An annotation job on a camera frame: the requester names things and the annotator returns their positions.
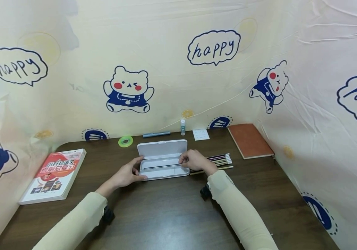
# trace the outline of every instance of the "navy blue circle print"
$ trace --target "navy blue circle print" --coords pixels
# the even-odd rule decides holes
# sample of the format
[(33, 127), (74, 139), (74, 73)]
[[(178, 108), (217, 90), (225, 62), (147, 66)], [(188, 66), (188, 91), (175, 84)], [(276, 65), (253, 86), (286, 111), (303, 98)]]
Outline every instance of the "navy blue circle print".
[(326, 210), (313, 198), (303, 196), (303, 199), (312, 209), (313, 213), (317, 216), (318, 220), (323, 224), (326, 230), (330, 230), (332, 227), (331, 218), (329, 217)]
[(107, 132), (97, 128), (86, 129), (81, 133), (81, 136), (86, 141), (109, 139)]
[(219, 116), (210, 122), (209, 128), (221, 128), (228, 127), (232, 122), (232, 118), (229, 116)]

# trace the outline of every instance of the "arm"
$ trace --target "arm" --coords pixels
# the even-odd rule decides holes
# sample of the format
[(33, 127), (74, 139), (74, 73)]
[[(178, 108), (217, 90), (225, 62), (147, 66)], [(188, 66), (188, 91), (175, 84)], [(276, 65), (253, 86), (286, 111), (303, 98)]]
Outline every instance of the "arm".
[(235, 187), (228, 175), (197, 150), (181, 155), (183, 167), (203, 170), (208, 176), (210, 192), (246, 250), (278, 250), (270, 232), (252, 204)]
[(119, 187), (146, 179), (146, 176), (138, 176), (138, 170), (134, 168), (142, 159), (143, 157), (133, 159), (95, 192), (87, 194), (70, 213), (45, 234), (33, 250), (75, 249), (84, 237), (99, 225), (108, 202), (106, 197)]

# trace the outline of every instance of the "brown notebook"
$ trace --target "brown notebook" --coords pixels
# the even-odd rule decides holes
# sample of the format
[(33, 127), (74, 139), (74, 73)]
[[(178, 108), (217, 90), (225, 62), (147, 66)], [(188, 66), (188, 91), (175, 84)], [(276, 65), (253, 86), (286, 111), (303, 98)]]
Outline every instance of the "brown notebook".
[(254, 124), (228, 126), (228, 131), (237, 145), (242, 158), (252, 159), (274, 155), (273, 150), (271, 150), (262, 135), (257, 131)]

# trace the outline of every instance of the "book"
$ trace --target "book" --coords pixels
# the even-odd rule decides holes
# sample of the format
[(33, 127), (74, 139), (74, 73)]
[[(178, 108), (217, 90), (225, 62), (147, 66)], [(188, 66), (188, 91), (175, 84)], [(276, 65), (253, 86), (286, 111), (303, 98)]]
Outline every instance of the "book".
[(228, 131), (244, 160), (274, 155), (254, 124), (228, 126)]
[(20, 205), (66, 199), (85, 155), (83, 148), (51, 153), (28, 186)]

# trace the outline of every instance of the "beige arm sleeve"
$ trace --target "beige arm sleeve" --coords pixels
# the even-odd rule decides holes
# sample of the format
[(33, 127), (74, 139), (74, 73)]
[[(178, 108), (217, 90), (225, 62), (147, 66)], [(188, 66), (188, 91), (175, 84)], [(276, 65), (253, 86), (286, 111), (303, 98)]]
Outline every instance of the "beige arm sleeve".
[(33, 250), (73, 250), (103, 216), (107, 200), (91, 192), (36, 244)]
[(221, 206), (246, 250), (278, 250), (259, 213), (223, 170), (207, 180), (213, 200)]

